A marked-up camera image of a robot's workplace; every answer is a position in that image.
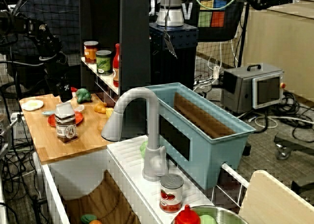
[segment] jar lid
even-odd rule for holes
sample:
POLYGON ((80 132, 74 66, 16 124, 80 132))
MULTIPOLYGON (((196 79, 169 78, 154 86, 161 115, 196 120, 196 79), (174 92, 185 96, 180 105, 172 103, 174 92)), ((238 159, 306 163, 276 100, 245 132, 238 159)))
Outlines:
POLYGON ((167 174, 161 177, 160 183, 163 187, 168 189, 177 189, 183 186, 183 178, 177 174, 167 174))
POLYGON ((109 56, 111 55, 111 51, 97 51, 96 55, 97 56, 109 56))
POLYGON ((98 45, 98 42, 97 41, 85 41, 84 45, 85 46, 96 46, 96 45, 98 45))
POLYGON ((196 212, 190 209, 190 205, 186 204, 184 210, 182 210, 175 217, 175 224, 200 224, 201 218, 196 212))

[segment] kitchen faucet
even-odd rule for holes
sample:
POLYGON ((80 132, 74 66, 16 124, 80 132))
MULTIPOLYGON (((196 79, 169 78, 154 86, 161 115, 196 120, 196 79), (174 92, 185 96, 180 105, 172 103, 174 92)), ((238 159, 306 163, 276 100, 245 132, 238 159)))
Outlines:
POLYGON ((144 87, 137 87, 125 92, 117 101, 113 113, 103 127, 102 137, 108 141, 119 141, 122 132, 122 119, 126 106, 137 98, 146 99, 149 106, 148 144, 145 150, 143 177, 148 181, 159 181, 168 174, 166 147, 159 145, 159 100, 155 93, 144 87))

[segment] metal bowl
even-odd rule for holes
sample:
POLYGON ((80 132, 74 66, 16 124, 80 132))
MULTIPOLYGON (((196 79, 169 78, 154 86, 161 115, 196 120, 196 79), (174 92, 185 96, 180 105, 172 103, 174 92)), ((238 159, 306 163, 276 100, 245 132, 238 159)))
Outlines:
POLYGON ((204 205, 191 207, 191 210, 196 212, 198 216, 209 215, 215 218, 218 224, 248 224, 238 214, 225 208, 204 205))

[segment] blue tub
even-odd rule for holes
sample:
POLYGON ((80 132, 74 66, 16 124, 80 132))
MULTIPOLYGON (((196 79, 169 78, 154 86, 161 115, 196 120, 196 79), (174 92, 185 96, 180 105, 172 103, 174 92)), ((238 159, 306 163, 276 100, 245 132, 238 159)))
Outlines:
POLYGON ((189 157, 180 154, 165 138, 160 145, 183 170, 203 189, 217 184, 221 165, 227 163, 233 169, 239 165, 247 138, 255 129, 222 108, 193 92, 180 83, 148 86, 160 100, 159 113, 189 139, 189 157), (202 110, 232 129, 232 135, 212 139, 201 129, 173 109, 175 93, 194 103, 202 110))

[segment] cardboard inside bin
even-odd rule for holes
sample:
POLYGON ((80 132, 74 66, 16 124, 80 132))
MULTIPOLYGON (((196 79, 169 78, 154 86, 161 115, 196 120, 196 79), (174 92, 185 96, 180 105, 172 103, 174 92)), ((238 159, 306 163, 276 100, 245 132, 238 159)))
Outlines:
POLYGON ((129 202, 106 170, 101 184, 81 198, 63 201, 71 224, 82 224, 80 218, 92 214, 101 223, 140 224, 129 202))
POLYGON ((212 139, 235 134, 232 129, 218 121, 206 111, 197 107, 189 100, 185 99, 177 92, 174 97, 174 109, 212 139))

